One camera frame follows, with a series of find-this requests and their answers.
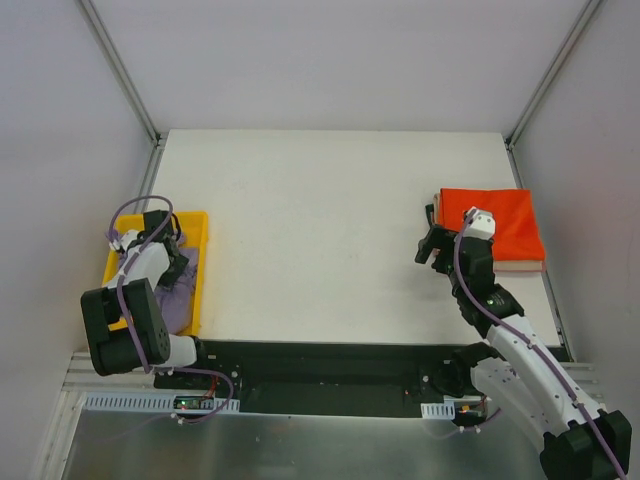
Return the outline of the purple t-shirt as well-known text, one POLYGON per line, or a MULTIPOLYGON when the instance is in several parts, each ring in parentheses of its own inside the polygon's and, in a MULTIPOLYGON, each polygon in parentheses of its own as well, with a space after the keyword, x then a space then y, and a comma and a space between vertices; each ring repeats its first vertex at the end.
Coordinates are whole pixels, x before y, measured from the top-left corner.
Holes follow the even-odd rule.
POLYGON ((191 324, 191 300, 196 290, 199 261, 197 248, 180 248, 179 251, 189 259, 186 270, 171 289, 158 285, 154 290, 166 328, 174 335, 191 324))

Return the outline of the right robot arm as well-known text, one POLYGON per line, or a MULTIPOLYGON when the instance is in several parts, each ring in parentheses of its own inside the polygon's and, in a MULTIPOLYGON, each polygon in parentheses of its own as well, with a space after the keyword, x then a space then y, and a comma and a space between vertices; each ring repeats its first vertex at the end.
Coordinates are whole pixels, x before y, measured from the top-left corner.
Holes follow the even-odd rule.
POLYGON ((495 280, 492 236, 477 221, 461 233, 434 224, 418 244, 416 262, 448 277, 462 317, 481 337, 431 374, 433 388, 488 397, 533 444, 549 479, 627 478, 629 420, 586 393, 538 339, 495 280))

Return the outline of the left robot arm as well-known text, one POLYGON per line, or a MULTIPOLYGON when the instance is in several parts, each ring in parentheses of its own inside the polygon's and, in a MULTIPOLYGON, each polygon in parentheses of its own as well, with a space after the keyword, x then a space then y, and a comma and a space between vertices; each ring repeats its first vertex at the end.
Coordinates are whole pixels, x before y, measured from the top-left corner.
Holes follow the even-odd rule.
POLYGON ((177 368, 188 388, 210 380, 212 367, 198 356, 197 339, 170 332, 156 298, 158 289, 172 290, 189 267, 174 218, 163 210, 145 213, 143 229, 118 240, 123 258, 111 280, 81 296, 89 353, 100 376, 177 368))

